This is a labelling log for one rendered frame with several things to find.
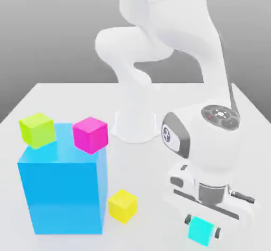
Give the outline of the small lime green cube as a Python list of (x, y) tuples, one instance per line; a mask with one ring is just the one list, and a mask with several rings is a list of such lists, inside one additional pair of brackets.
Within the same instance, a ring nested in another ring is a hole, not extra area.
[(56, 141), (53, 120), (37, 113), (19, 120), (23, 140), (33, 149), (39, 149)]

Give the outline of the small cyan cube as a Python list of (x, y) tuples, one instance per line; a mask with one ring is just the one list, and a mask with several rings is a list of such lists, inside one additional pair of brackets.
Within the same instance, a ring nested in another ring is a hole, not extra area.
[(189, 223), (188, 238), (208, 247), (215, 225), (199, 217), (193, 217)]

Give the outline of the small magenta cube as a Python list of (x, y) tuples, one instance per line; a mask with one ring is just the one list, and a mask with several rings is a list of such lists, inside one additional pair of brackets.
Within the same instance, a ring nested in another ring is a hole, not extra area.
[(109, 142), (107, 123), (87, 117), (72, 126), (74, 145), (88, 154), (94, 154)]

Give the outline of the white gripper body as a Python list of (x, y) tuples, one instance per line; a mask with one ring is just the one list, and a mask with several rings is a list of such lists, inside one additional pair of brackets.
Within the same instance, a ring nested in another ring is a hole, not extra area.
[(172, 204), (183, 215), (191, 214), (200, 217), (217, 226), (246, 226), (251, 225), (260, 212), (257, 202), (249, 203), (227, 195), (226, 199), (217, 205), (207, 206), (177, 189), (171, 195)]

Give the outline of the small yellow cube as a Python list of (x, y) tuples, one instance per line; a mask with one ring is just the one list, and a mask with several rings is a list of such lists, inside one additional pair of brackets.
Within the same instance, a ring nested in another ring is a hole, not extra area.
[(109, 215), (122, 224), (126, 224), (138, 210), (138, 198), (124, 189), (110, 197), (108, 204)]

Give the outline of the large blue box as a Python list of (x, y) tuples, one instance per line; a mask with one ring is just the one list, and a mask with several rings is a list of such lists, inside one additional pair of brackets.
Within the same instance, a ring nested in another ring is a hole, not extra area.
[(107, 201), (106, 149), (74, 145), (72, 125), (55, 124), (57, 140), (26, 148), (17, 165), (37, 235), (102, 234)]

